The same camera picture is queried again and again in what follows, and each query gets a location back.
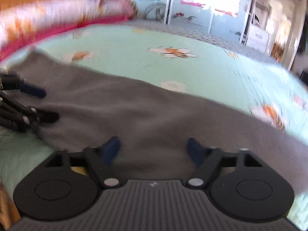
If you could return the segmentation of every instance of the gray cloth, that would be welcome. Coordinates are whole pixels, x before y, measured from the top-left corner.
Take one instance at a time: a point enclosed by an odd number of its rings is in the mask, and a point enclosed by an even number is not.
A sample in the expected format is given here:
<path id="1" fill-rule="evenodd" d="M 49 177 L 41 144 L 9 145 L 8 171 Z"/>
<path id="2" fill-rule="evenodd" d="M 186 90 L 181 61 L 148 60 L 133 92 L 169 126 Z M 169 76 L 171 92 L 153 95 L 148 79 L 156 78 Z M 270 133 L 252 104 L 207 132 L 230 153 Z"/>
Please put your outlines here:
<path id="1" fill-rule="evenodd" d="M 19 102 L 60 114 L 39 133 L 54 149 L 77 152 L 118 136 L 122 148 L 114 169 L 119 175 L 187 178 L 195 166 L 185 145 L 195 137 L 225 151 L 249 148 L 296 193 L 308 190 L 308 147 L 239 111 L 139 80 L 62 65 L 37 52 L 12 70 L 47 91 L 44 99 L 13 93 Z"/>

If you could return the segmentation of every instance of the mattress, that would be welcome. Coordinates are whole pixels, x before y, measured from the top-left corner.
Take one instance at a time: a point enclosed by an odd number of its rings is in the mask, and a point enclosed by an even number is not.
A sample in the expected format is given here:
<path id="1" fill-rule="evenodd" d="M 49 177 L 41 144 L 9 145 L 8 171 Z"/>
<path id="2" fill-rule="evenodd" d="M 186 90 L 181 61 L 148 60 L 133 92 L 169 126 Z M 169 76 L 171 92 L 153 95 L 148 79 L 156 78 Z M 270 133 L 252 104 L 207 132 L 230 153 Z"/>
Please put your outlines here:
<path id="1" fill-rule="evenodd" d="M 15 52 L 0 65 L 11 66 L 33 47 Z M 73 61 L 98 72 L 214 100 L 253 114 L 308 144 L 307 91 L 279 64 L 128 25 L 76 29 L 35 43 L 35 47 L 67 64 Z M 275 118 L 266 119 L 264 111 L 268 110 L 275 111 Z M 19 134 L 5 129 L 0 131 L 0 144 L 0 177 L 12 196 L 17 183 L 52 149 L 30 132 Z M 307 202 L 306 194 L 298 195 L 289 214 L 289 219 L 303 230 L 308 228 Z"/>

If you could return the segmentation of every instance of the white logo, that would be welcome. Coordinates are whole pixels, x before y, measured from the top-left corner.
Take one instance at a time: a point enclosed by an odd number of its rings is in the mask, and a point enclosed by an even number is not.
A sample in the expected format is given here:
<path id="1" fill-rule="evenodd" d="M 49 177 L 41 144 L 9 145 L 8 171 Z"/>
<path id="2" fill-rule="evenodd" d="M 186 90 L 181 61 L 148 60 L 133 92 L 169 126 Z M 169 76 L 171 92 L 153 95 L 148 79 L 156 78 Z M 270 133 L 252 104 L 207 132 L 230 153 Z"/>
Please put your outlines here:
<path id="1" fill-rule="evenodd" d="M 150 183 L 150 186 L 152 186 L 152 187 L 156 187 L 158 185 L 158 183 L 157 182 L 152 182 L 152 183 Z"/>

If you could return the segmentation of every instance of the silver screw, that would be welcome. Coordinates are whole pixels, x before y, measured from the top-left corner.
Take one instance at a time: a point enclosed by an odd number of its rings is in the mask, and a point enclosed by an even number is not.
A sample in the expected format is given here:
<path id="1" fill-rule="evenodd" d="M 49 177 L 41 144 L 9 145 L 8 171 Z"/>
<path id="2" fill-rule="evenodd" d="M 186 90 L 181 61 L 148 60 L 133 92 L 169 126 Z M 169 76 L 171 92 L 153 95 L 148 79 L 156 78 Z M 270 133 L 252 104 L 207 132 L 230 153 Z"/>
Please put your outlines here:
<path id="1" fill-rule="evenodd" d="M 204 181 L 200 178 L 192 178 L 188 181 L 188 183 L 192 186 L 198 187 L 204 184 Z"/>
<path id="2" fill-rule="evenodd" d="M 104 184 L 106 186 L 109 186 L 109 187 L 114 187 L 116 185 L 118 185 L 120 183 L 120 181 L 116 178 L 108 178 L 106 180 L 104 180 Z"/>

